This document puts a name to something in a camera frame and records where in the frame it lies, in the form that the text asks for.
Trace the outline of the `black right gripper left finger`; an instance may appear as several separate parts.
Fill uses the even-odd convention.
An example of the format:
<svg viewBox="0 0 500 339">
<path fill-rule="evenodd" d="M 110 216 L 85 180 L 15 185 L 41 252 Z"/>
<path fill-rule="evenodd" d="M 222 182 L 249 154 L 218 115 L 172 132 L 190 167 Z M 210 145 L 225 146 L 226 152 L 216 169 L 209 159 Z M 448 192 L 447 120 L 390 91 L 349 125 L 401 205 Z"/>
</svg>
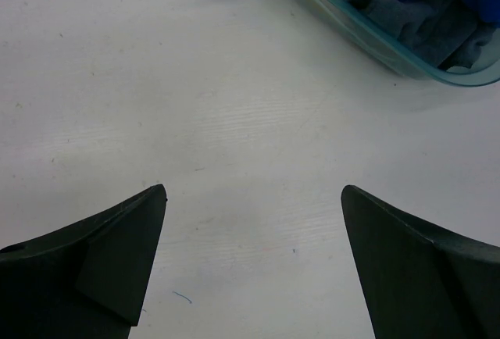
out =
<svg viewBox="0 0 500 339">
<path fill-rule="evenodd" d="M 1 250 L 3 338 L 127 338 L 138 325 L 166 211 L 151 186 Z"/>
</svg>

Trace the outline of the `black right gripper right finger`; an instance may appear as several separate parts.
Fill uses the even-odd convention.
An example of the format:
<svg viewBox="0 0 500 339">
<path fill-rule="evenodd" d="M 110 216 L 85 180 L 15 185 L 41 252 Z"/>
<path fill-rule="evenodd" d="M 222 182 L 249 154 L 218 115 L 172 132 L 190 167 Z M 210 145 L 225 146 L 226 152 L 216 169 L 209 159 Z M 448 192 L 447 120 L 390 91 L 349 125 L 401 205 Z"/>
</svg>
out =
<svg viewBox="0 0 500 339">
<path fill-rule="evenodd" d="M 341 207 L 377 338 L 497 338 L 499 249 L 359 187 Z"/>
</svg>

